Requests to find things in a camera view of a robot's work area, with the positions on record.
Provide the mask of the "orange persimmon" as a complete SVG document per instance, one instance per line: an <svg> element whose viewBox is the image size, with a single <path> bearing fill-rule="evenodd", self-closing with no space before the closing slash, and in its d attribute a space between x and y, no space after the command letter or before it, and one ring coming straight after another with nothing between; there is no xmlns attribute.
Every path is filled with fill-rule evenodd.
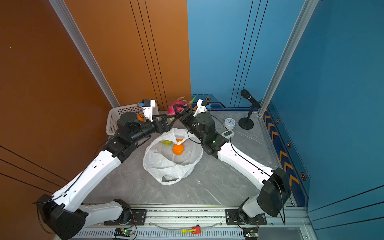
<svg viewBox="0 0 384 240"><path fill-rule="evenodd" d="M174 145L173 146L173 154L181 155L183 152L184 152L184 146L183 145Z"/></svg>

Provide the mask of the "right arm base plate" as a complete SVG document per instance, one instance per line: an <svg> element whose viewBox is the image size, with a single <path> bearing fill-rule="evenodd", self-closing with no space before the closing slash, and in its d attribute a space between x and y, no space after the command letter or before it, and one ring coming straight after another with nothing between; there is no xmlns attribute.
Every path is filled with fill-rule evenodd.
<svg viewBox="0 0 384 240"><path fill-rule="evenodd" d="M249 217L244 212L240 212L238 209L226 209L226 223L229 226L234 225L267 225L267 218L265 214L259 214L255 217Z"/></svg>

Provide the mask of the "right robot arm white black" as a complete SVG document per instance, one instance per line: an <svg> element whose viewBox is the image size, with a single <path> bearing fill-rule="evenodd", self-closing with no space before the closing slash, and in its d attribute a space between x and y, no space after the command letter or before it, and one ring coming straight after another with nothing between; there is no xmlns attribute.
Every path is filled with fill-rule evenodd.
<svg viewBox="0 0 384 240"><path fill-rule="evenodd" d="M247 198L239 206L238 223L262 224L266 215L285 219L284 205L292 191L288 175L283 169L274 170L264 166L235 148L230 140L216 131L216 117L206 111L195 114L183 106L181 111L176 111L176 118L199 139L208 155L235 168L259 190L259 194Z"/></svg>

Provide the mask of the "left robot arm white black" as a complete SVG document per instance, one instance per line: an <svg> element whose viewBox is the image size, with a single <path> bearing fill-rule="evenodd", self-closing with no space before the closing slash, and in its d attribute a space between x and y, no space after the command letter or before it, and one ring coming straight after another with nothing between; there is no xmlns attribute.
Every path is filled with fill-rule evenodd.
<svg viewBox="0 0 384 240"><path fill-rule="evenodd" d="M84 227L112 222L132 222L131 207L121 199L107 204L83 206L89 193L115 168L123 163L154 133L170 130L167 115L140 121L134 112L121 115L118 130L95 159L72 181L52 196L42 195L36 202L43 222L62 240L69 240Z"/></svg>

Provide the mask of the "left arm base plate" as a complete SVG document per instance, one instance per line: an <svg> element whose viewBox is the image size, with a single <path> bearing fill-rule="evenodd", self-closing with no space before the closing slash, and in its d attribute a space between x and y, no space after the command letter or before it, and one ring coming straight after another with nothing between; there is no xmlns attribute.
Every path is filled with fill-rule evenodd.
<svg viewBox="0 0 384 240"><path fill-rule="evenodd" d="M146 209L124 209L117 220L105 221L105 226L143 226L146 221Z"/></svg>

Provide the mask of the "pink dragon fruit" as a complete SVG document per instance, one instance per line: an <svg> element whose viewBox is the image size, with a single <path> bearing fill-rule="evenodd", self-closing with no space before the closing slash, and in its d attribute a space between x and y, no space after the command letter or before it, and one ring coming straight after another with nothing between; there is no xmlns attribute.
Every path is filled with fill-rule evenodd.
<svg viewBox="0 0 384 240"><path fill-rule="evenodd" d="M169 107L167 114L168 115L176 115L180 113L184 108L191 108L192 103L196 100L196 97L193 97L190 101L187 101L185 97L179 97L176 101L174 101Z"/></svg>

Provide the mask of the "white plastic bag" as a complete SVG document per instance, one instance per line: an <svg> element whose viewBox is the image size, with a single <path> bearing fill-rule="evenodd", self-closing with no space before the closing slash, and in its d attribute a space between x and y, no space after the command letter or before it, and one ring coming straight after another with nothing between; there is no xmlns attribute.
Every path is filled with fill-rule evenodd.
<svg viewBox="0 0 384 240"><path fill-rule="evenodd" d="M173 142L166 146L161 141ZM173 154L174 145L183 145L181 155ZM164 186L180 182L192 173L195 166L203 157L201 141L186 129L171 129L157 137L145 151L143 158L144 169Z"/></svg>

